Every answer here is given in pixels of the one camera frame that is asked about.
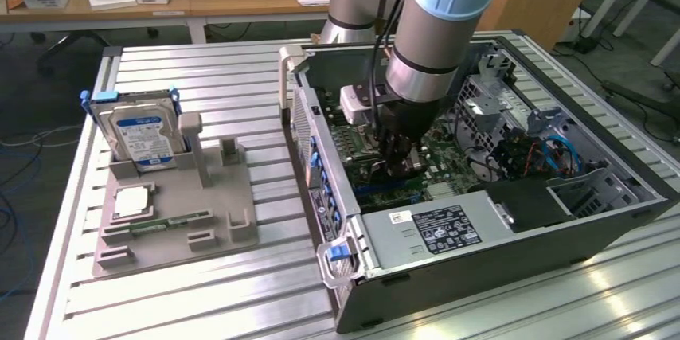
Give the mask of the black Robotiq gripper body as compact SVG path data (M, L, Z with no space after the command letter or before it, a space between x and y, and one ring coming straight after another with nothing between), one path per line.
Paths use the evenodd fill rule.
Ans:
M439 102L411 102L399 99L379 108L379 136L382 139L407 139L411 144L422 141L431 130L439 113Z

